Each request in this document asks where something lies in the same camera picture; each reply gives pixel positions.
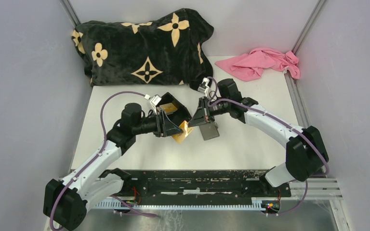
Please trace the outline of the orange credit card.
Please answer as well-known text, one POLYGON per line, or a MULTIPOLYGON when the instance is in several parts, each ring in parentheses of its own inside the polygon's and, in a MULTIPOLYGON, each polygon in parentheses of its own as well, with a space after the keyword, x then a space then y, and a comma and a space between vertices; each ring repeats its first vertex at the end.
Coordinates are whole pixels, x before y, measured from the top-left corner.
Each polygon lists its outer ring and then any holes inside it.
POLYGON ((184 120, 180 125, 181 133, 172 135, 172 138, 178 143, 181 144, 193 131, 193 127, 188 125, 188 122, 184 120))

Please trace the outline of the black plastic card box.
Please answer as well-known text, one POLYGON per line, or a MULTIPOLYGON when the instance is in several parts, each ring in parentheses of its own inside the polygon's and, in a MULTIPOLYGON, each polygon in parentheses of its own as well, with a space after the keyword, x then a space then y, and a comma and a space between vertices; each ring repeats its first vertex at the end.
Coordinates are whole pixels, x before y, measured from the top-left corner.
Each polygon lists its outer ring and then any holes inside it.
POLYGON ((189 122, 191 119, 188 109, 169 92, 161 96, 157 109, 162 109, 168 118, 178 126, 184 121, 189 122))

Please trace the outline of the grey leather card holder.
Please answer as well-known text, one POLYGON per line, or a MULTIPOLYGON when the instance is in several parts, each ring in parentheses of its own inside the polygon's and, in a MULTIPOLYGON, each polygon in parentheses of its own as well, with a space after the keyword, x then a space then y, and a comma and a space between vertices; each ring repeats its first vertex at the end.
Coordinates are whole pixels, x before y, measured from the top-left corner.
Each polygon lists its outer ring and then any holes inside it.
POLYGON ((215 139, 220 136, 216 123, 202 125, 199 129, 204 141, 215 139))

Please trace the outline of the stack of cards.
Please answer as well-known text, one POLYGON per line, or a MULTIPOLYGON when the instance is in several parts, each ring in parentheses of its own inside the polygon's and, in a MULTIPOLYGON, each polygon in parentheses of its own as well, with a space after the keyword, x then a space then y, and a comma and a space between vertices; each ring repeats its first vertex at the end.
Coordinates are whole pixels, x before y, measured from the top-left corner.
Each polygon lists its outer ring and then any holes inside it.
POLYGON ((178 108, 173 103, 166 103, 159 106, 167 115, 175 113, 178 108))

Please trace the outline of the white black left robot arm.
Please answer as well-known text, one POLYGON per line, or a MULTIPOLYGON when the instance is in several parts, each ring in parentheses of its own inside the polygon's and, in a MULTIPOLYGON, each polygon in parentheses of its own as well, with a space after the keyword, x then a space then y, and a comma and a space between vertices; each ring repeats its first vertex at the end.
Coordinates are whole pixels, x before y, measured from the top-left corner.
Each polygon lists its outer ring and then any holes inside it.
POLYGON ((132 182, 116 173, 101 180, 99 177, 135 143, 137 135, 153 133, 156 137, 169 137, 182 132, 162 109, 146 117, 142 116, 141 105, 125 105, 121 118, 97 151, 66 177, 46 184, 43 213, 49 217, 51 229, 72 231, 100 201, 115 193, 125 196, 131 192, 132 182))

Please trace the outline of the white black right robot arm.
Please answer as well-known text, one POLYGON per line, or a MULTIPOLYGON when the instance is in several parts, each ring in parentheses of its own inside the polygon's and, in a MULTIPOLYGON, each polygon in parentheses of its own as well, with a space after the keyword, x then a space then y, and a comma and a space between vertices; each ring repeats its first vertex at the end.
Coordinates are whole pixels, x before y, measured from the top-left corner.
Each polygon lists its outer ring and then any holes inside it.
POLYGON ((216 116, 229 114, 264 132, 285 148, 285 162, 260 177, 259 191, 262 195, 272 196, 280 185, 293 180, 304 182, 312 176, 329 174, 329 157, 316 127, 303 128, 270 113, 256 100, 243 97, 231 78, 217 82, 212 77, 205 77, 198 91, 204 96, 198 100, 196 112, 188 122, 189 127, 214 124, 216 116))

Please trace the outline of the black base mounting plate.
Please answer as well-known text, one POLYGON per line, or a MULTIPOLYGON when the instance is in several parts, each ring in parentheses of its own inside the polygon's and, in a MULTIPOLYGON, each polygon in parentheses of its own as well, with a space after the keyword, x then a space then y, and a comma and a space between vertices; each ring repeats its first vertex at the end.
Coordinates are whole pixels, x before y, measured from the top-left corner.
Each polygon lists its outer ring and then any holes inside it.
POLYGON ((252 205, 255 199, 292 197, 292 183, 276 188, 265 170, 106 170, 123 177, 115 195, 139 205, 252 205))

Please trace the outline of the black floral plush blanket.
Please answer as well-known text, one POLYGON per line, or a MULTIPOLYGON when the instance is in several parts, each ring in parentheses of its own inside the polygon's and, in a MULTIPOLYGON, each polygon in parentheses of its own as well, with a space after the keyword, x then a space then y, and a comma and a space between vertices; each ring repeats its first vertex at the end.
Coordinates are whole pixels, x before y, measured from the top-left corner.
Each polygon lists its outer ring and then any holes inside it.
POLYGON ((88 21, 71 40, 92 86, 187 85, 197 90, 213 67, 202 45, 214 32, 196 10, 182 8, 145 23, 88 21))

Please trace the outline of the pink cloth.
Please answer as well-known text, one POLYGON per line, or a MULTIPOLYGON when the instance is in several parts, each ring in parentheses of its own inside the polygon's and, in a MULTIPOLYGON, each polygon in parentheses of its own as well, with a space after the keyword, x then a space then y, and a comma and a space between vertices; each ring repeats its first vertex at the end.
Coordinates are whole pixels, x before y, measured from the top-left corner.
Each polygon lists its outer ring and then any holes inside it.
POLYGON ((260 79, 265 69, 289 72, 293 79, 301 78, 299 59, 292 51, 282 53, 271 48, 255 48, 249 53, 220 60, 215 64, 245 82, 260 79))

